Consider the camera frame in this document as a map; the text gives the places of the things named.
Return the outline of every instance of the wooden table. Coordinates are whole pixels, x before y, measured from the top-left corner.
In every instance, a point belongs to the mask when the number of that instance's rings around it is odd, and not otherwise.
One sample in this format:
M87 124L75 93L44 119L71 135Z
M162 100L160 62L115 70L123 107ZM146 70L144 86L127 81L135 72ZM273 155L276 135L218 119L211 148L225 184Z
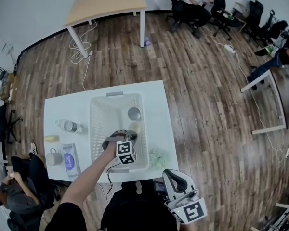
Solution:
M272 88L276 94L281 113L278 118L282 120L282 124L271 128L255 130L251 132L252 134L260 134L289 128L289 73L286 69L271 68L253 82L243 87L241 92L247 91L265 78L269 78L273 85Z
M151 149L159 149L167 156L167 162L161 167L153 168L150 166L146 170L113 173L111 181L126 182L160 178L166 168L178 170L170 114L162 80L95 89L46 99L44 108L44 135L58 135L60 139L55 143L44 142L45 154L49 153L51 148L63 154L62 144L74 143L81 171L83 172L90 166L93 161L88 131L90 100L93 97L106 96L107 93L111 92L138 93L141 95L146 145L149 151ZM55 125L57 119L68 119L80 123L83 126L83 132L74 134L62 131ZM70 181L64 162L55 166L47 164L47 172L50 179ZM102 173L98 182L109 182L106 172Z
M88 53L84 49L81 40L76 34L73 26L85 21L110 15L140 11L140 46L145 45L145 0L75 0L70 10L68 19L64 26L67 27L73 40L77 44L82 55L87 58Z

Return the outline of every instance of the white laundry basket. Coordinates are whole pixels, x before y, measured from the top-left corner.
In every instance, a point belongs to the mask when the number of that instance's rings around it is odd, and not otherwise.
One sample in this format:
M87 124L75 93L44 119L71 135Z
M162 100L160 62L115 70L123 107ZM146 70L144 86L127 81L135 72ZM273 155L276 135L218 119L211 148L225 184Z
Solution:
M137 160L132 164L117 166L113 169L114 173L116 170L133 172L149 168L142 97L138 93L113 92L90 100L89 140L92 162L103 152L102 144L106 137L117 130L128 130L129 125L135 122L128 117L128 110L132 107L138 108L141 112L141 118L137 121L141 126L141 132L134 146Z

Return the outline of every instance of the mug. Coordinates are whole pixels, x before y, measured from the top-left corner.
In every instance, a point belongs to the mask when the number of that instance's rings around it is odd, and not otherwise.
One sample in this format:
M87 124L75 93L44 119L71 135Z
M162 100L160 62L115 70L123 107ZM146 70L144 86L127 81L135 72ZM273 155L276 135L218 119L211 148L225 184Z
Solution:
M59 165L62 163L62 155L56 151L56 149L51 148L50 153L46 155L46 162L50 166Z

